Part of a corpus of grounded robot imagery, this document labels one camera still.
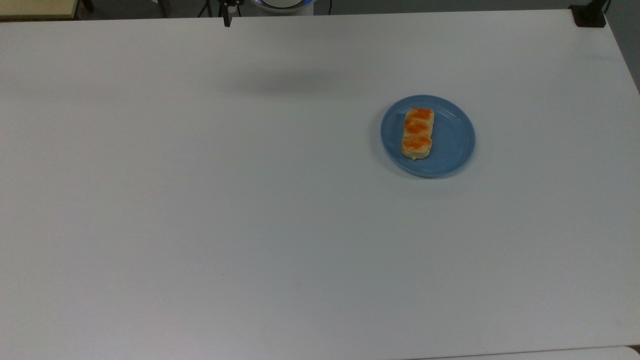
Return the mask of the black Franka gripper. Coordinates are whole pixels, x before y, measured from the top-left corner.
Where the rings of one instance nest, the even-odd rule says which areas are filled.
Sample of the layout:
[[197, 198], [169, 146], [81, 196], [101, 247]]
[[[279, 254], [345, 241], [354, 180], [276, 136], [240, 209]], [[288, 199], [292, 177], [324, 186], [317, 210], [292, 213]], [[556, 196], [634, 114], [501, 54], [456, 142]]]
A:
[[222, 19], [224, 22], [224, 27], [230, 28], [232, 21], [230, 13], [238, 13], [238, 6], [241, 5], [241, 0], [219, 0], [219, 4], [222, 6]]

